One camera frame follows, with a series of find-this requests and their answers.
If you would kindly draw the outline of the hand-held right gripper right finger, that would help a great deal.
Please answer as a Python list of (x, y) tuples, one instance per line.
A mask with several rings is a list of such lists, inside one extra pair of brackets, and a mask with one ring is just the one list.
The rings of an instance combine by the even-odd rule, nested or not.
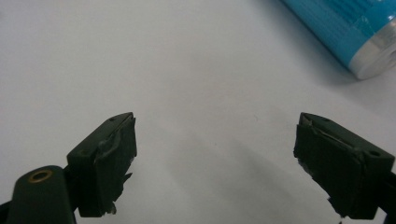
[(293, 155), (341, 217), (396, 220), (396, 157), (336, 122), (303, 113)]

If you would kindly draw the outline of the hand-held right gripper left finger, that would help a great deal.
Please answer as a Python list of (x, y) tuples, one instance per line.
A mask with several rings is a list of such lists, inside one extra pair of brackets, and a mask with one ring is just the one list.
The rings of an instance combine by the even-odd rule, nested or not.
[(117, 212), (114, 202), (131, 177), (137, 155), (131, 112), (105, 120), (67, 155), (65, 175), (72, 207), (82, 217)]

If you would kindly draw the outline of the blue cylindrical can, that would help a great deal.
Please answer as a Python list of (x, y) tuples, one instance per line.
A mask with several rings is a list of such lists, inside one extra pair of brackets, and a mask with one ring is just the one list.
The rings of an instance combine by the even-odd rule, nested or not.
[(396, 66), (396, 0), (281, 0), (356, 78)]

